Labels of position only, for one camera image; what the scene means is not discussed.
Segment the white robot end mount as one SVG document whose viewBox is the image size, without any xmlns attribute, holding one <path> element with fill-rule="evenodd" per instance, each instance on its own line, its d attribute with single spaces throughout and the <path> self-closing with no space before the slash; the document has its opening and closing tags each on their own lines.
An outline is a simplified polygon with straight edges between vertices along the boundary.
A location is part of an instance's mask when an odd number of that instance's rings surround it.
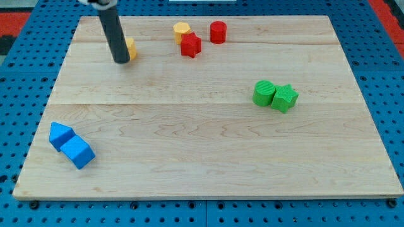
<svg viewBox="0 0 404 227">
<path fill-rule="evenodd" d="M 117 5 L 117 0 L 78 0 L 78 2 L 91 5 L 96 10 L 107 10 Z"/>
</svg>

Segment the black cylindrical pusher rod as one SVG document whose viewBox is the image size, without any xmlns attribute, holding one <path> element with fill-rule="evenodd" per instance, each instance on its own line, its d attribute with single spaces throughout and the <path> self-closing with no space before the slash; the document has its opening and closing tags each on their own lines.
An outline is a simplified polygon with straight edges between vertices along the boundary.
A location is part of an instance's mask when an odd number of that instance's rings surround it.
<svg viewBox="0 0 404 227">
<path fill-rule="evenodd" d="M 125 64 L 129 62 L 130 56 L 116 5 L 117 2 L 101 2 L 100 9 L 98 9 L 98 17 L 100 18 L 114 62 Z"/>
</svg>

